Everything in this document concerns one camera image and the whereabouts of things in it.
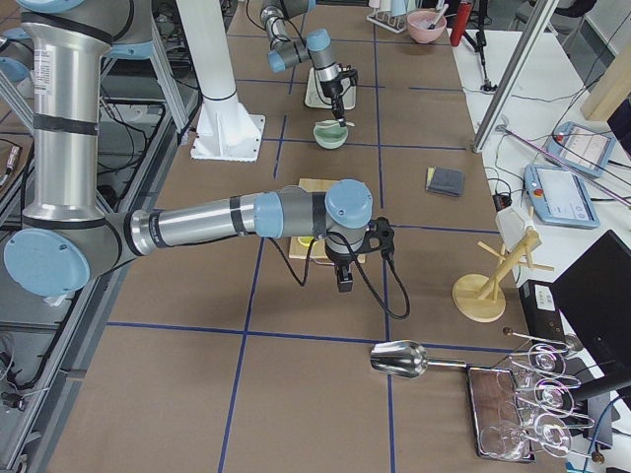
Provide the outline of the teach pendant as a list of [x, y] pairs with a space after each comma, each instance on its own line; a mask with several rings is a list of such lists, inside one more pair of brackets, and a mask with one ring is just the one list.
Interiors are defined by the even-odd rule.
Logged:
[[579, 229], [600, 225], [591, 197], [578, 176], [560, 168], [527, 165], [524, 181], [526, 194], [542, 222]]
[[549, 137], [545, 150], [567, 166], [591, 177], [601, 177], [614, 150], [616, 139], [611, 132], [596, 132], [568, 121]]

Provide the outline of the black glass rack tray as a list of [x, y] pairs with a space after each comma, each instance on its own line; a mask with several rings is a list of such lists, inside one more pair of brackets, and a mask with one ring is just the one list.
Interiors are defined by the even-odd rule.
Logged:
[[475, 448], [478, 457], [505, 462], [533, 463], [530, 441], [521, 447], [501, 444], [498, 428], [503, 423], [522, 423], [517, 409], [515, 378], [508, 369], [469, 367], [465, 373]]

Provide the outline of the metal scoop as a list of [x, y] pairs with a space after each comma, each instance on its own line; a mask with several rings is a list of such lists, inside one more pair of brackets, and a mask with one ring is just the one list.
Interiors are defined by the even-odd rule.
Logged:
[[374, 370], [403, 378], [416, 378], [428, 369], [465, 370], [467, 362], [430, 357], [427, 350], [412, 340], [376, 344], [370, 352]]

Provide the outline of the black monitor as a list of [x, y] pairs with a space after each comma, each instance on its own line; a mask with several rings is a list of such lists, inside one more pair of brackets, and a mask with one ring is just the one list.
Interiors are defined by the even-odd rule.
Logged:
[[607, 374], [630, 370], [630, 247], [606, 231], [552, 284], [556, 305]]

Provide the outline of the pink bowl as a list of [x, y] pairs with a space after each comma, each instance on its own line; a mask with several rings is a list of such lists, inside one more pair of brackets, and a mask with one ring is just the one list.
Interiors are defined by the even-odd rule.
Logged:
[[418, 10], [407, 15], [406, 24], [410, 37], [417, 43], [426, 44], [438, 39], [447, 27], [447, 19], [442, 16], [436, 20], [438, 13], [429, 10]]

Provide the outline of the red bottle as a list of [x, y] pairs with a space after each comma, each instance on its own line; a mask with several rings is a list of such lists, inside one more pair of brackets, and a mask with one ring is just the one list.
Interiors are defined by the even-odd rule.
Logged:
[[450, 34], [450, 43], [452, 47], [457, 47], [459, 45], [461, 38], [465, 33], [471, 10], [471, 1], [461, 1], [458, 4], [455, 21]]

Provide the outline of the far teach pendant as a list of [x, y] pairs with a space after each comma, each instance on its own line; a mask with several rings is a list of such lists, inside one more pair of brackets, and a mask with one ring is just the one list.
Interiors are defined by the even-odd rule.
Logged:
[[614, 150], [616, 139], [611, 132], [596, 132], [568, 121], [549, 137], [545, 150], [567, 166], [591, 177], [601, 177]]

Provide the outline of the near teach pendant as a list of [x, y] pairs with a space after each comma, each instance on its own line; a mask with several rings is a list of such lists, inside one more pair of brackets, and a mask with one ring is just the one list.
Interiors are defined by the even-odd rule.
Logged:
[[591, 197], [578, 176], [560, 168], [527, 165], [524, 181], [526, 194], [542, 222], [579, 229], [600, 225]]

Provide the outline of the mint green bowl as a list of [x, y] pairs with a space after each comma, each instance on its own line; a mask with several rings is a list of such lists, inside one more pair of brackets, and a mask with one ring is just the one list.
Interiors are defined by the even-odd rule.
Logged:
[[315, 123], [313, 135], [319, 146], [326, 150], [334, 150], [346, 143], [349, 129], [337, 120], [323, 120]]

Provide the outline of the lower lemon slice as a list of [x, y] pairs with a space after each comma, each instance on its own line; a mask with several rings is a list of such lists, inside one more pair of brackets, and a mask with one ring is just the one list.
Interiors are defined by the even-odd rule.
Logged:
[[314, 238], [312, 236], [299, 236], [298, 237], [298, 243], [305, 247], [309, 247], [313, 240]]

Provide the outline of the bamboo cutting board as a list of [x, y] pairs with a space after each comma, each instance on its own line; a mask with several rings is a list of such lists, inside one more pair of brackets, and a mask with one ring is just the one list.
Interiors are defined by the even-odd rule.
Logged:
[[283, 211], [283, 237], [317, 237], [328, 232], [362, 245], [373, 213], [373, 196], [364, 182], [342, 179], [326, 192], [291, 186], [278, 192]]

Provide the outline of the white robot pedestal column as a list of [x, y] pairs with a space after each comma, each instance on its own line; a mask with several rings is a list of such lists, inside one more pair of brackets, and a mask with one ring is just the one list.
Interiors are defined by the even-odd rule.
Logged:
[[203, 102], [191, 156], [197, 160], [257, 160], [265, 117], [241, 103], [220, 3], [177, 3]]

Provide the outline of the wine glass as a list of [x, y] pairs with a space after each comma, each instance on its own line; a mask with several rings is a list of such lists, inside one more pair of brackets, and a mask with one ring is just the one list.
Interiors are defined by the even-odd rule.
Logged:
[[558, 378], [566, 373], [565, 358], [552, 345], [534, 344], [527, 351], [526, 358], [530, 369], [537, 374]]

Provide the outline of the white bear serving tray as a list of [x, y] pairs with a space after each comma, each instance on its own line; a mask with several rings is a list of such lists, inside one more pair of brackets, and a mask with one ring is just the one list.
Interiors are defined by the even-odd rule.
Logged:
[[[357, 86], [352, 85], [351, 80], [346, 78], [342, 80], [342, 88], [344, 92], [344, 97], [342, 98], [344, 109], [351, 110], [356, 106]], [[324, 95], [314, 68], [311, 68], [309, 71], [304, 103], [305, 106], [310, 108], [331, 109], [331, 99]]]

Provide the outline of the wooden mug tree stand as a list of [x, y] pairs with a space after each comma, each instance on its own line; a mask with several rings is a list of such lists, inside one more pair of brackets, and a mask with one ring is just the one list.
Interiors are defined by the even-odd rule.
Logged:
[[533, 261], [532, 253], [541, 245], [539, 233], [533, 225], [526, 226], [522, 237], [512, 249], [505, 243], [499, 251], [482, 241], [477, 244], [498, 259], [495, 272], [489, 277], [474, 273], [464, 275], [456, 280], [452, 288], [456, 308], [473, 321], [490, 323], [504, 314], [506, 297], [500, 283], [515, 266], [543, 271], [554, 270], [553, 266]]

